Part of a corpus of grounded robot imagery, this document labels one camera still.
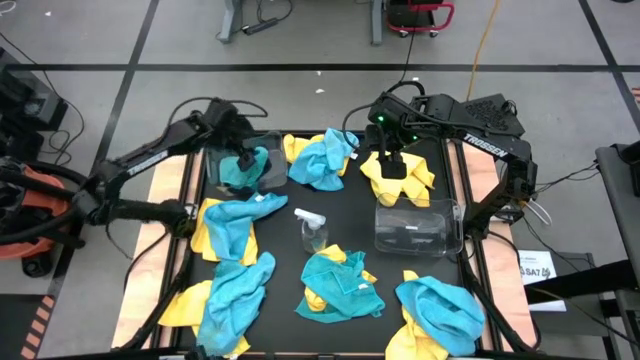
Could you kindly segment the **blue microfiber towel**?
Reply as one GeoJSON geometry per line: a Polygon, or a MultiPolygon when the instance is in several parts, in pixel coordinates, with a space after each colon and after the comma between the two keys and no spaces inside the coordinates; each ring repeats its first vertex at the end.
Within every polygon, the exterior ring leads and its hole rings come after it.
{"type": "Polygon", "coordinates": [[[254,193],[248,200],[222,201],[204,210],[210,246],[218,260],[253,265],[257,260],[257,240],[253,223],[281,209],[288,203],[286,195],[254,193]]]}
{"type": "Polygon", "coordinates": [[[208,356],[228,355],[236,348],[259,315],[275,266],[274,256],[264,252],[251,266],[222,260],[215,267],[196,341],[208,356]]]}
{"type": "MultiPolygon", "coordinates": [[[[353,151],[353,146],[359,145],[358,138],[351,132],[343,133],[342,131],[328,128],[324,134],[326,134],[330,129],[335,133],[340,133],[353,151]]],[[[288,177],[299,184],[310,185],[320,191],[333,192],[340,191],[344,188],[341,176],[337,176],[335,173],[330,173],[325,169],[324,165],[309,165],[306,160],[298,160],[296,163],[291,164],[288,171],[288,177]]]]}
{"type": "Polygon", "coordinates": [[[486,317],[468,290],[425,276],[404,281],[395,294],[417,325],[449,354],[475,353],[486,317]]]}

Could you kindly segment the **white paper label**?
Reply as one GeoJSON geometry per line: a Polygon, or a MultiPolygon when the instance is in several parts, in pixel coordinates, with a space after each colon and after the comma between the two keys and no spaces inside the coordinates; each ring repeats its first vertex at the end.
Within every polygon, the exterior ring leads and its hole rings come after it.
{"type": "MultiPolygon", "coordinates": [[[[548,251],[519,250],[520,274],[524,285],[529,285],[557,276],[551,253],[548,251]]],[[[532,312],[566,312],[562,300],[529,304],[532,312]]]]}

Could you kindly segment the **red framed cart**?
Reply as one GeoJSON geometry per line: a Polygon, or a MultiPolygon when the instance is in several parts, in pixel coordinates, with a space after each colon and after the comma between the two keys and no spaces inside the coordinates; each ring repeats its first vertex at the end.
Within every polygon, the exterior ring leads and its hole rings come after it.
{"type": "Polygon", "coordinates": [[[455,14],[455,5],[445,0],[386,0],[384,8],[387,27],[401,38],[416,33],[435,38],[455,14]]]}

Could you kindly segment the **black equipment box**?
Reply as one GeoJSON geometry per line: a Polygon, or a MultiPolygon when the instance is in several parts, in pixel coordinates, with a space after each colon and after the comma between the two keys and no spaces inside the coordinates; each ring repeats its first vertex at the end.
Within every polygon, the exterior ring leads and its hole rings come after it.
{"type": "Polygon", "coordinates": [[[0,47],[0,157],[35,160],[68,109],[66,102],[29,71],[10,70],[17,59],[0,47]]]}

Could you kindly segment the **clear spray bottle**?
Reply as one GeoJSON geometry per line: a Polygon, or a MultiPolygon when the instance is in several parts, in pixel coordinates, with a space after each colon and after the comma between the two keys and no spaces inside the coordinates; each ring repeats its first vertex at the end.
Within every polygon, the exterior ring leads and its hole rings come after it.
{"type": "Polygon", "coordinates": [[[304,249],[311,254],[324,250],[328,241],[326,217],[300,208],[294,210],[294,215],[302,221],[301,239],[304,249]]]}

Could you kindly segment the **black metal stand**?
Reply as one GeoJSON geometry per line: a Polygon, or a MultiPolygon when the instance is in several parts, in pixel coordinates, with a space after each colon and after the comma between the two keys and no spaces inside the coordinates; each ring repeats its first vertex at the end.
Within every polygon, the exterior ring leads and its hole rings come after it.
{"type": "Polygon", "coordinates": [[[640,261],[621,260],[525,286],[530,304],[550,300],[569,303],[575,297],[606,292],[612,292],[614,298],[599,301],[601,318],[580,309],[578,305],[572,306],[602,326],[607,325],[609,318],[620,318],[625,332],[613,328],[608,332],[625,340],[634,360],[640,360],[640,261]]]}

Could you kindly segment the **black power strip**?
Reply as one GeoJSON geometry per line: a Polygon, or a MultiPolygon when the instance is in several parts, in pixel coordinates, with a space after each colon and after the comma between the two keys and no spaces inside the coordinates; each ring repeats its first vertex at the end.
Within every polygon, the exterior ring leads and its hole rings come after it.
{"type": "Polygon", "coordinates": [[[264,30],[267,30],[269,28],[272,28],[275,25],[277,25],[279,22],[280,22],[280,20],[278,18],[270,18],[270,19],[264,20],[262,22],[254,24],[254,25],[243,26],[241,28],[241,31],[245,35],[250,36],[250,35],[262,32],[264,30]]]}

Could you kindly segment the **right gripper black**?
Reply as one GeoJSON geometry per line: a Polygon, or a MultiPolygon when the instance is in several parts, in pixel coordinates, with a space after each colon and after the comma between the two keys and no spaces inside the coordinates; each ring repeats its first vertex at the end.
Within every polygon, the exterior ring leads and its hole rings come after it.
{"type": "Polygon", "coordinates": [[[393,179],[394,173],[396,179],[404,179],[407,176],[406,164],[399,152],[390,152],[389,154],[382,155],[380,158],[380,165],[382,177],[384,179],[393,179]]]}

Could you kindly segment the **orange shop vacuum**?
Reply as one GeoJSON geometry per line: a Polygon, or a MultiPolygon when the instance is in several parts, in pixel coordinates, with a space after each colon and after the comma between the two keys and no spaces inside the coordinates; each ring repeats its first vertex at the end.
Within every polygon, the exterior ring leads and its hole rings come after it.
{"type": "MultiPolygon", "coordinates": [[[[36,190],[9,185],[0,180],[0,235],[12,234],[39,225],[70,208],[70,201],[36,190]]],[[[54,241],[39,237],[26,242],[0,245],[0,260],[47,254],[54,241]]]]}

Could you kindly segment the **grey desk leg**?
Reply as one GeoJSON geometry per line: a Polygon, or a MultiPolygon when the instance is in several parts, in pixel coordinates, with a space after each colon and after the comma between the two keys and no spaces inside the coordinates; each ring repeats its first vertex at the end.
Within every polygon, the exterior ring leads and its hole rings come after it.
{"type": "Polygon", "coordinates": [[[383,0],[370,0],[371,44],[382,44],[383,0]]]}
{"type": "Polygon", "coordinates": [[[216,39],[222,44],[230,43],[243,26],[243,1],[223,0],[224,15],[220,31],[216,35],[216,39]]]}

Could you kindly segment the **clear plastic basket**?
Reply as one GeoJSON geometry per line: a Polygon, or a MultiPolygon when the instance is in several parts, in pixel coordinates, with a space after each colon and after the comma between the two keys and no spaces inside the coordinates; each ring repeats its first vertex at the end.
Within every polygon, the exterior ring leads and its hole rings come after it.
{"type": "Polygon", "coordinates": [[[443,257],[462,250],[463,209],[453,199],[396,197],[391,205],[378,199],[375,247],[382,252],[443,257]]]}
{"type": "Polygon", "coordinates": [[[283,148],[283,136],[277,131],[269,131],[263,135],[246,138],[236,148],[206,147],[204,150],[208,183],[225,195],[252,195],[255,192],[283,186],[287,182],[288,165],[283,148]],[[227,156],[239,156],[244,149],[258,146],[268,150],[267,168],[255,188],[232,188],[219,181],[219,162],[227,156]]]}

